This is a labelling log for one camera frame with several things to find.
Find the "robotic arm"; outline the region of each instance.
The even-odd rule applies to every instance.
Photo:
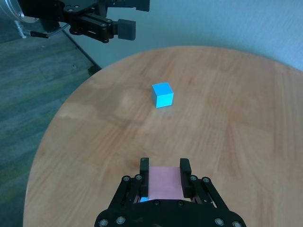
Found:
[[[140,173],[134,178],[123,176],[107,210],[101,212],[94,227],[246,227],[240,215],[228,209],[208,177],[191,174],[187,158],[180,159],[176,178],[158,174],[149,167],[149,159],[141,158]],[[164,178],[154,194],[153,179]],[[166,183],[173,182],[168,191]],[[180,190],[182,198],[171,199]]]
[[[0,7],[9,17],[39,18],[69,24],[73,35],[86,35],[108,43],[115,35],[119,39],[135,39],[135,21],[107,16],[108,7],[136,8],[149,11],[150,0],[0,0]],[[47,34],[30,31],[31,36],[48,38]]]

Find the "wood grain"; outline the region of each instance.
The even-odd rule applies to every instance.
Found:
[[[168,81],[171,107],[152,84]],[[93,226],[123,175],[190,159],[250,227],[302,224],[303,73],[247,53],[173,47],[140,53],[81,85],[33,162],[25,227]]]

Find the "wall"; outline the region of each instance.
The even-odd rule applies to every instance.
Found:
[[[103,44],[72,36],[102,68],[126,56],[175,45],[206,45],[262,55],[303,70],[303,0],[151,0],[150,12],[108,10],[137,22],[135,41]]]

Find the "cube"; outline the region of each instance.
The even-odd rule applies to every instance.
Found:
[[[156,108],[172,105],[174,92],[168,82],[152,85],[152,99]]]

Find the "gray carpet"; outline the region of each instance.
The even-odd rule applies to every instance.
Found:
[[[28,174],[39,142],[62,103],[89,77],[92,63],[63,33],[50,39],[4,34],[0,35],[0,226],[21,227]]]

